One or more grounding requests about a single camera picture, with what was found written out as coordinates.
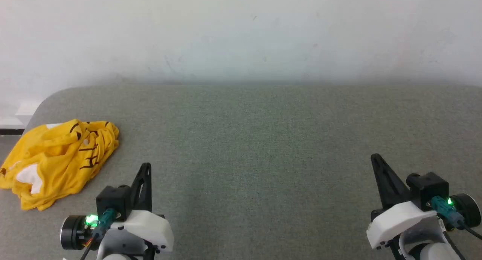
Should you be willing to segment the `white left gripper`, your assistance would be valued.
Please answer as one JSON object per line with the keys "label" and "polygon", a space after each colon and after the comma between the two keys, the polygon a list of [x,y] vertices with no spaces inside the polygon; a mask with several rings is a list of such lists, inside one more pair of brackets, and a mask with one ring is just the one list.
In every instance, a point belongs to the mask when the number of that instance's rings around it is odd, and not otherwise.
{"label": "white left gripper", "polygon": [[142,253],[145,242],[157,246],[160,252],[171,252],[174,235],[167,219],[152,213],[151,164],[140,166],[131,184],[131,207],[134,209],[124,222],[114,222],[110,228],[110,252]]}

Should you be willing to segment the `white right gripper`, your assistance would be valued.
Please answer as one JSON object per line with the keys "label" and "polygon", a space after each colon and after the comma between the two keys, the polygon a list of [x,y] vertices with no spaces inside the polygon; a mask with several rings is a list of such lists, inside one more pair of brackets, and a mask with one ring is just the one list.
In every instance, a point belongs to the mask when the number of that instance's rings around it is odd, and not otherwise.
{"label": "white right gripper", "polygon": [[382,209],[368,226],[366,235],[372,249],[388,242],[422,219],[436,216],[436,211],[422,211],[409,201],[411,193],[380,154],[371,155],[372,169],[378,186]]}

